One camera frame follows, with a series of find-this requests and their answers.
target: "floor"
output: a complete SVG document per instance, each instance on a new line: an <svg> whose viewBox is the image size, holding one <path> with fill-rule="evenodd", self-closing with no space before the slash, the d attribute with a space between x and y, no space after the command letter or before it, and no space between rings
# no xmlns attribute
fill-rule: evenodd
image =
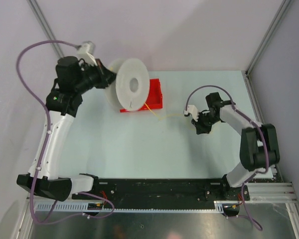
<svg viewBox="0 0 299 239"><path fill-rule="evenodd" d="M151 112L114 111L101 90L83 95L83 104L69 131L60 175L90 173L103 178L220 178L239 162L240 136L226 123L209 135L196 135L190 118L182 116L188 95L214 84L226 89L237 106L254 117L240 71L150 72L159 78L163 109ZM200 90L190 101L200 111L205 97L218 89ZM226 95L220 92L223 99ZM272 178L272 172L261 177Z"/></svg>

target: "cable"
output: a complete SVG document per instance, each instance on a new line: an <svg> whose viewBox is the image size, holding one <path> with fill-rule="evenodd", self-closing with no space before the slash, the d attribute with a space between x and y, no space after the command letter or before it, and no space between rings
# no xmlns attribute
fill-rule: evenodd
<svg viewBox="0 0 299 239"><path fill-rule="evenodd" d="M226 93L226 95L229 97L230 99L230 102L231 102L231 107L232 109L237 112L241 117L243 117L245 120L247 120L248 122L250 122L250 124L252 124L258 131L259 135L260 135L260 138L261 138L261 141L263 143L263 147L264 147L264 152L265 152L265 159L266 159L266 167L265 167L265 171L262 172L262 171L255 171L255 173L250 176L247 180L245 180L243 183L242 183L242 186L241 186L241 197L242 197L242 201L243 201L243 205L244 205L244 208L245 208L245 211L247 213L247 216L239 216L241 218L248 218L250 220L250 222L255 226L255 228L257 228L258 230L262 231L263 230L263 227L260 225L260 223L258 223L255 219L253 219L253 217L251 216L247 206L246 206L246 202L245 202L245 198L244 198L244 186L250 181L252 180L258 173L260 174L265 174L268 172L269 170L269 156L268 156L268 149L267 149L267 145L266 145L266 141L265 141L265 137L264 137L264 134L262 133L261 129L259 128L259 126L251 119L249 118L247 115L245 115L243 112L241 112L239 109L236 108L235 106L235 103L233 101L233 98L231 97L231 95L223 88L219 87L219 86L214 86L214 85L206 85L206 86L201 86L201 87L198 87L197 89L195 89L192 93L190 93L190 95L188 96L187 98L187 101L186 101L186 105L185 105L185 110L187 110L187 107L188 107L188 103L189 103L189 100L191 98L191 96L198 90L200 89L203 89L203 88L207 88L207 87L213 87L213 88L218 88L220 90L222 90L223 92Z"/></svg>
<svg viewBox="0 0 299 239"><path fill-rule="evenodd" d="M163 120L165 118L174 117L174 116L183 116L182 114L169 114L169 115L165 115L165 116L161 117L161 116L157 115L154 111L152 111L151 108L146 103L145 103L145 106L153 115L155 115L158 118L158 120Z"/></svg>
<svg viewBox="0 0 299 239"><path fill-rule="evenodd" d="M59 223L59 222L61 222L63 220L66 220L68 218L71 218L71 217L74 217L74 216L77 216L77 215L81 215L81 214L73 214L73 215L70 215L70 216L65 217L63 219L57 220L55 222L47 223L46 221L51 216L51 214L52 214L52 212L53 212L53 210L55 208L55 205L56 205L57 201L55 201L53 203L53 205L51 207L51 210L49 211L47 217L43 221L39 221L39 219L36 217L35 212L34 212L34 202L33 202L34 201L34 188L35 188L36 180L37 180L38 173L39 173L39 167L41 166L42 158L43 158L43 155L44 155L47 143L48 143L48 139L49 139L49 136L50 136L49 132L51 131L51 117L50 117L49 110L45 106L44 102L30 89L30 87L24 81L24 79L23 79L23 77L21 75L21 71L20 71L20 62L21 62L21 59L22 59L23 55L28 50L30 50L30 49L32 49L32 48L34 48L36 46L40 46L40 45L43 45L43 44L50 44L50 43L61 43L61 44L65 44L65 45L68 45L68 46L72 46L72 47L74 47L76 49L78 49L80 47L80 45L75 45L75 44L72 44L72 43L69 43L69 42L66 42L66 41L59 41L59 40L41 41L41 42L35 43L35 44L30 45L30 46L26 47L25 49L23 49L20 52L20 54L18 55L18 58L17 58L17 61L16 61L16 72L17 72L17 74L19 76L19 79L20 79L21 83L23 84L23 86L25 87L25 89L41 104L41 106L43 107L43 109L45 111L46 118L47 118L47 132L46 132L46 135L45 135L45 138L44 138L44 142L43 142L43 146L42 146L39 158L38 158L38 162L37 162L37 165L36 165L36 169L35 169L35 173L34 173L34 176L33 176L32 185L31 185L31 190L30 190L30 213L31 213L32 219L33 219L34 223L36 223L36 224L45 224L45 225ZM109 214L107 214L105 216L102 216L102 217L93 217L93 216L89 215L88 218L90 218L90 217L92 217L92 218L104 218L104 217L108 217L110 214L113 213L113 211L114 211L114 205L109 200L107 200L105 198L98 197L98 196L93 195L93 194L85 193L85 192L80 192L79 194L88 195L88 196L91 196L91 197L94 197L94 198L97 198L97 199L104 200L104 201L108 202L109 204L111 204L111 206L112 206L112 211Z"/></svg>

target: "reflective floor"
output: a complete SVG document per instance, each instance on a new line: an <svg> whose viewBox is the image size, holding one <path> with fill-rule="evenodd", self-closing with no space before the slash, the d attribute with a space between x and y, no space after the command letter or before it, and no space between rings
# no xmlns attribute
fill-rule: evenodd
<svg viewBox="0 0 299 239"><path fill-rule="evenodd" d="M253 228L246 219L225 219L221 214L114 213L108 218L71 218L51 226L32 226L31 239L294 239L284 204L248 205L263 226ZM46 212L37 213L40 218ZM51 221L69 213L54 213Z"/></svg>

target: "red container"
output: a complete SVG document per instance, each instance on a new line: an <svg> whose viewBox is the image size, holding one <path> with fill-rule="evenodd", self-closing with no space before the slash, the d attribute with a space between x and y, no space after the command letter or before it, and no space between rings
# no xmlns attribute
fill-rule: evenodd
<svg viewBox="0 0 299 239"><path fill-rule="evenodd" d="M160 90L159 79L150 79L149 81L149 96L146 104L151 110L163 108L163 95ZM148 111L146 105L143 105L138 111ZM125 109L120 110L121 113L129 112Z"/></svg>

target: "white wall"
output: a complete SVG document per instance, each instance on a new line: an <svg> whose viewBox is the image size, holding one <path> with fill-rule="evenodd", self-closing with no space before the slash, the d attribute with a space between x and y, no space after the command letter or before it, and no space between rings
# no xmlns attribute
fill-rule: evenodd
<svg viewBox="0 0 299 239"><path fill-rule="evenodd" d="M91 40L105 64L137 57L149 70L245 70L281 2L38 0L58 39Z"/></svg>
<svg viewBox="0 0 299 239"><path fill-rule="evenodd" d="M43 110L18 80L15 61L26 46L46 40L25 0L0 1L0 239L12 234L26 193L16 184L37 150ZM22 61L22 73L43 98L56 76L50 46L32 50Z"/></svg>
<svg viewBox="0 0 299 239"><path fill-rule="evenodd" d="M265 120L279 137L280 168L299 198L299 0L252 72Z"/></svg>

